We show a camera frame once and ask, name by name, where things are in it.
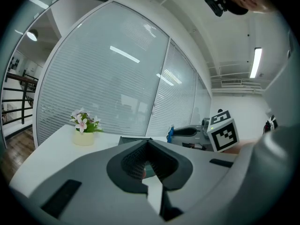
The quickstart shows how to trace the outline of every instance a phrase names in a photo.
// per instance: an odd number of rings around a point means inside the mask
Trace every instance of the white table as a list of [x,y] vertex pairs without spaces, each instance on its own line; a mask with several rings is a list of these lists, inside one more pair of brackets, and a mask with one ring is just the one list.
[[[43,181],[59,171],[61,168],[85,154],[117,146],[120,136],[123,136],[117,134],[95,133],[95,143],[92,146],[83,147],[72,143],[74,130],[75,128],[73,126],[64,125],[52,134],[46,141],[44,141],[25,160],[22,166],[15,173],[9,184],[10,187],[29,197]],[[166,142],[166,137],[152,138]],[[156,176],[143,180],[143,183],[146,185],[151,184],[152,189],[149,189],[155,190],[154,196],[157,196],[158,189],[160,189],[158,181],[159,180]],[[153,200],[153,197],[151,198],[150,196],[148,200],[152,203],[151,200]],[[156,198],[154,203],[160,203],[160,199]]]

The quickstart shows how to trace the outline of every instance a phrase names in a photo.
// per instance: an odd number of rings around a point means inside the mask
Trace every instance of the pink flower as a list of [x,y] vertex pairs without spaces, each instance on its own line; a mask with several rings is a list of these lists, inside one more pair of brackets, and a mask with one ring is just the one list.
[[79,132],[83,133],[87,128],[86,122],[88,121],[86,118],[81,120],[80,116],[77,116],[77,120],[79,124],[76,124],[75,128],[79,129]]

